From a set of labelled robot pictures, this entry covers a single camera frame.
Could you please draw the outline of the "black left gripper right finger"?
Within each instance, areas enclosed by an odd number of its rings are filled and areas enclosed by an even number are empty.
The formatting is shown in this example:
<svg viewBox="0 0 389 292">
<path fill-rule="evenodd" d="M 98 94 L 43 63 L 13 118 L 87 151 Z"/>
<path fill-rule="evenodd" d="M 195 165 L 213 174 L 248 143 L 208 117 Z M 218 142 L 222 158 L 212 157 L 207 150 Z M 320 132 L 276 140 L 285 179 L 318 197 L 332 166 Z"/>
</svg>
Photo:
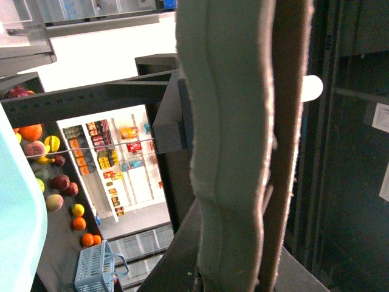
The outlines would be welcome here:
<svg viewBox="0 0 389 292">
<path fill-rule="evenodd" d="M 278 266 L 278 291 L 328 292 L 329 290 L 283 246 Z"/>
</svg>

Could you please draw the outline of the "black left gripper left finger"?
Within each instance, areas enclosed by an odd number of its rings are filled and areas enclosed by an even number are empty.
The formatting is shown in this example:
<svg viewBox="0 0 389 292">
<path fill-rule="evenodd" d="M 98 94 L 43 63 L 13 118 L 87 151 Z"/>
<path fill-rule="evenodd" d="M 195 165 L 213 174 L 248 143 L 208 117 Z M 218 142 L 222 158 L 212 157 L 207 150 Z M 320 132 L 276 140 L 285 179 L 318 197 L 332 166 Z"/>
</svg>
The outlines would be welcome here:
<svg viewBox="0 0 389 292">
<path fill-rule="evenodd" d="M 202 291 L 198 276 L 201 212 L 194 201 L 166 253 L 139 291 Z"/>
</svg>

